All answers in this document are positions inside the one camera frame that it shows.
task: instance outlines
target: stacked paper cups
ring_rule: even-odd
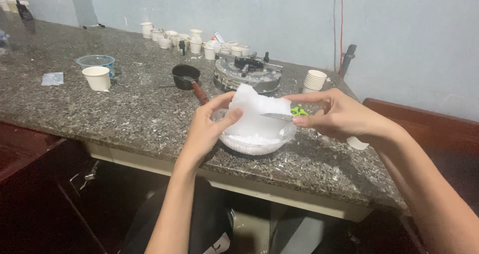
[[[309,70],[304,80],[303,93],[320,91],[327,77],[324,72]]]

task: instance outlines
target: knife blade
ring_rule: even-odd
[[[293,121],[293,116],[283,115],[283,114],[276,114],[276,113],[267,113],[261,114],[260,116],[266,116],[274,119],[280,119],[284,121]]]

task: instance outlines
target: plastic bag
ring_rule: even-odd
[[[63,72],[51,72],[43,74],[42,86],[63,85]]]

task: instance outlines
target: person's left hand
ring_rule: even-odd
[[[235,92],[221,94],[196,109],[193,114],[193,119],[191,120],[188,136],[186,137],[180,154],[182,159],[188,159],[194,162],[195,165],[199,165],[206,154],[212,150],[221,133],[241,118],[243,111],[241,109],[235,109],[230,111],[219,122],[213,122],[210,119],[213,112],[221,108],[228,109],[228,105],[234,95]]]

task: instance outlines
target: red wire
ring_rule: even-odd
[[[343,0],[341,0],[341,35],[340,35],[340,41],[339,41],[339,46],[340,46],[340,53],[339,54],[339,74],[341,74],[341,70],[343,68]]]

